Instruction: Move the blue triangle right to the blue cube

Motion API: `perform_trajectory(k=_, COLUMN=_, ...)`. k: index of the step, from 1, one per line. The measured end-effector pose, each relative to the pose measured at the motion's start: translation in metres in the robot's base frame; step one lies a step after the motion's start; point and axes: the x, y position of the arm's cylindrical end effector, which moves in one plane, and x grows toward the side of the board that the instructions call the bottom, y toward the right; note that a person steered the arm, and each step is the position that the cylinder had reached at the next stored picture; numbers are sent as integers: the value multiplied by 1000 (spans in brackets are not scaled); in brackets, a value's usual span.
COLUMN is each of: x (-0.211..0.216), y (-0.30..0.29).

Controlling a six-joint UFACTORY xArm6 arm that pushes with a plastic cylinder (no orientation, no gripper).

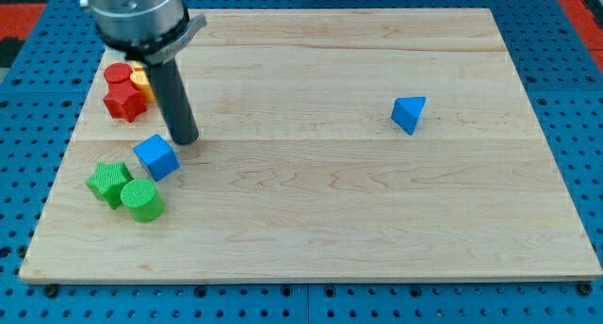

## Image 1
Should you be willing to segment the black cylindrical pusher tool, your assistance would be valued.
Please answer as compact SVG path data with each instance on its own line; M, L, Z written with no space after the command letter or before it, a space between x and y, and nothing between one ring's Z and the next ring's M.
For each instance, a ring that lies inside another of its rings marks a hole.
M176 61L150 65L146 75L171 139L178 145L196 141L199 130Z

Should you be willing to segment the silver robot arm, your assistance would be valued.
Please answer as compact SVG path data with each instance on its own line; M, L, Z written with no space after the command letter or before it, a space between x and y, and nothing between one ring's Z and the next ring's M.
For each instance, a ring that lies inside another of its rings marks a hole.
M199 137L177 62L195 35L207 25L200 13L189 15L183 0L80 0L90 12L104 44L143 65L173 142Z

